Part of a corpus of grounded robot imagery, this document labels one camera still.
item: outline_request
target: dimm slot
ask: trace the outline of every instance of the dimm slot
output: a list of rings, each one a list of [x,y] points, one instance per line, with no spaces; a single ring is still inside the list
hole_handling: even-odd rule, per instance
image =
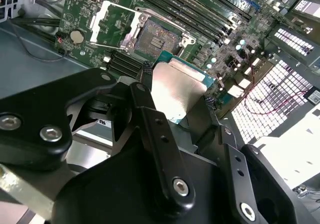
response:
[[[171,12],[168,10],[167,7],[164,7],[163,5],[155,2],[154,0],[145,0],[148,3],[150,3],[151,5],[159,8],[160,10],[162,10],[164,13],[167,13],[168,15],[171,15],[172,17],[175,17],[177,19],[177,21],[183,23],[185,26],[189,26],[191,29],[201,33],[203,36],[205,36],[206,38],[208,38],[209,40],[212,40],[214,42],[218,42],[220,40],[220,37],[217,35],[212,35],[210,33],[204,32],[203,30],[199,29],[198,27],[186,22],[185,20],[181,19],[181,17],[177,16],[177,14],[175,14],[174,12]]]
[[[243,20],[245,20],[247,22],[250,21],[251,16],[249,14],[247,14],[246,12],[243,12],[241,9],[239,9],[237,6],[233,5],[229,1],[227,1],[227,0],[217,0],[217,1],[219,1],[221,4],[223,4],[225,7],[230,9],[235,14],[237,14]]]
[[[202,19],[206,19],[208,20],[209,22],[212,22],[212,23],[215,23],[217,26],[219,26],[220,28],[223,28],[225,24],[229,24],[231,25],[232,23],[227,19],[225,18],[224,16],[221,16],[219,14],[215,14],[214,13],[214,17],[215,19],[209,19],[208,15],[204,15],[204,13],[208,13],[210,12],[208,10],[208,12],[205,12],[204,10],[201,10],[200,7],[198,7],[197,4],[194,3],[194,6],[190,5],[188,2],[185,2],[184,0],[176,0],[180,3],[182,3],[183,6],[185,6],[186,8],[188,8],[189,10],[191,10],[192,12],[195,12],[197,15],[199,15],[200,17],[199,18],[202,18]]]
[[[195,23],[203,24],[204,27],[206,27],[211,32],[215,33],[216,35],[220,35],[220,34],[223,35],[221,27],[219,27],[218,25],[216,25],[213,22],[208,22],[203,19],[201,20],[197,16],[197,13],[190,13],[190,10],[189,11],[185,10],[184,9],[185,5],[183,3],[181,3],[180,0],[176,0],[175,2],[173,2],[173,0],[162,0],[162,1],[165,2],[167,5],[177,6],[179,8],[179,10],[178,10],[179,12],[185,14],[188,18],[193,19],[195,21]]]

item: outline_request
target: screw hole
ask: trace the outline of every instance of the screw hole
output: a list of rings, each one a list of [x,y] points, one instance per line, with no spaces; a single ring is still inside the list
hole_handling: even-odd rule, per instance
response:
[[[161,138],[161,140],[162,140],[163,142],[165,142],[165,143],[168,143],[168,142],[169,142],[169,139],[168,139],[166,136],[164,136],[164,135],[162,135],[160,138]]]
[[[248,215],[250,215],[250,216],[252,215],[252,212],[250,211],[249,208],[245,208],[244,210],[245,210],[245,212],[246,212]]]
[[[159,119],[159,118],[156,118],[156,119],[155,119],[155,122],[158,123],[159,125],[162,125],[162,124],[163,124],[162,120]]]
[[[239,174],[240,176],[242,176],[242,177],[245,176],[244,173],[243,173],[241,170],[238,169],[237,172],[238,172],[238,174]]]

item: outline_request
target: capacitor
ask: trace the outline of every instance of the capacitor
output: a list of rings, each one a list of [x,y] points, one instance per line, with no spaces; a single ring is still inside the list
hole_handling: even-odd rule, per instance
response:
[[[256,52],[255,49],[252,48],[250,45],[247,45],[246,47],[250,51],[250,53],[255,53]]]
[[[74,44],[80,44],[85,40],[85,36],[80,30],[73,30],[70,33],[70,39]]]

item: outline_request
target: small label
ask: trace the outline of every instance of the small label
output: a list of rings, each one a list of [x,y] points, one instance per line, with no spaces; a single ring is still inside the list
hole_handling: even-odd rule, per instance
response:
[[[308,100],[310,100],[314,105],[317,105],[320,102],[320,92],[314,91],[309,97]]]
[[[103,125],[103,126],[106,126],[108,128],[111,128],[111,122],[110,121],[106,121],[106,120],[102,120],[102,119],[99,119],[98,120],[98,123]]]

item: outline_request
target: perforated metal grille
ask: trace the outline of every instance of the perforated metal grille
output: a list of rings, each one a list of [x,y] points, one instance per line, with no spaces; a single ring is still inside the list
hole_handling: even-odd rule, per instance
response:
[[[282,60],[261,80],[246,99],[247,108],[254,113],[268,113],[258,115],[249,112],[243,100],[233,111],[232,115],[240,130],[245,143],[252,138],[267,136],[291,112],[306,103],[303,92],[312,87],[305,79],[293,71]]]
[[[314,47],[311,44],[283,30],[282,28],[280,28],[274,35],[281,41],[285,42],[288,46],[301,53],[303,56],[308,56],[314,50]]]

